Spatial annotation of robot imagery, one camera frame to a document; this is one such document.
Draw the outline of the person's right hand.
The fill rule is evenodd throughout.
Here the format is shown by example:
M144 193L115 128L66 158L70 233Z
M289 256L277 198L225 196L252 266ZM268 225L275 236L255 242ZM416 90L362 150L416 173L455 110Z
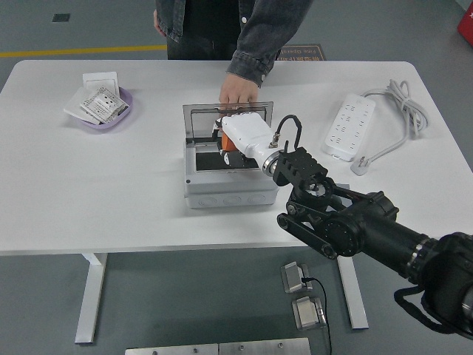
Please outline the person's right hand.
M158 31L158 33L161 34L161 36L166 37L167 36L166 32L160 27L160 22L158 20L156 10L154 10L153 12L153 19L154 19L154 28L156 29L156 31Z

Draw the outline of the person's left hand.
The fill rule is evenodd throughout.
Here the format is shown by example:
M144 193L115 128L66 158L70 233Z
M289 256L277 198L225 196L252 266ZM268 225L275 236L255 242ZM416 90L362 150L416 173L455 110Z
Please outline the person's left hand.
M220 89L219 103L224 108L231 104L249 104L257 101L258 94L256 83L228 73Z

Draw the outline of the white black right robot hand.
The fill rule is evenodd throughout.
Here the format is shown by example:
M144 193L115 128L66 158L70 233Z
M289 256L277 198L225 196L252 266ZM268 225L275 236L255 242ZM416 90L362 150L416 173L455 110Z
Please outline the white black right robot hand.
M248 159L272 176L279 158L279 133L273 133L268 124L255 112L245 112L218 118L213 126L213 138L221 136L220 154L232 168L248 167Z

